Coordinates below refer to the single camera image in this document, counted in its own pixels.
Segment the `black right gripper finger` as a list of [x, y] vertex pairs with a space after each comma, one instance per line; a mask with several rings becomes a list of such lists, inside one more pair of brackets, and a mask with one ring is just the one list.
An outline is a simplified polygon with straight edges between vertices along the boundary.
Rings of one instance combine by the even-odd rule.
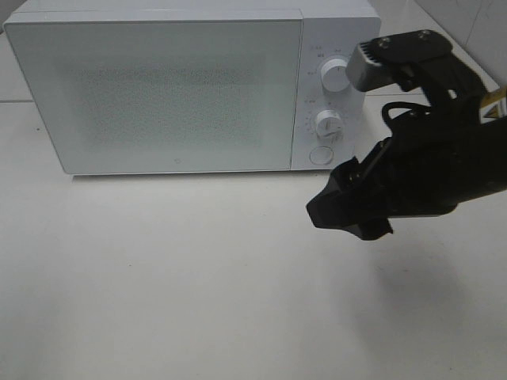
[[349, 232], [362, 241], [375, 241], [387, 234], [393, 234], [393, 229], [387, 218], [375, 218], [347, 226]]
[[330, 172], [326, 186], [306, 205], [313, 225], [329, 230], [378, 230], [380, 220], [362, 214], [352, 198], [358, 160], [340, 164]]

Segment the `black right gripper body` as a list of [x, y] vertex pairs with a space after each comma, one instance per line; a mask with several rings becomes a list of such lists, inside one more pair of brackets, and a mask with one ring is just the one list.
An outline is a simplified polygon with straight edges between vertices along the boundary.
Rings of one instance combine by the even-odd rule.
[[443, 106], [382, 108], [391, 137], [356, 171], [356, 203], [372, 219], [444, 215], [506, 189], [506, 92]]

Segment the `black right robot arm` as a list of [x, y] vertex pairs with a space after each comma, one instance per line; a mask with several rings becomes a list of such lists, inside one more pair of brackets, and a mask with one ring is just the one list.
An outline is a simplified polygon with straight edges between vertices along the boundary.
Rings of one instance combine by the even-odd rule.
[[372, 241], [390, 219], [446, 215], [506, 189], [506, 89], [449, 104], [392, 102], [391, 136], [331, 171], [307, 205], [313, 225]]

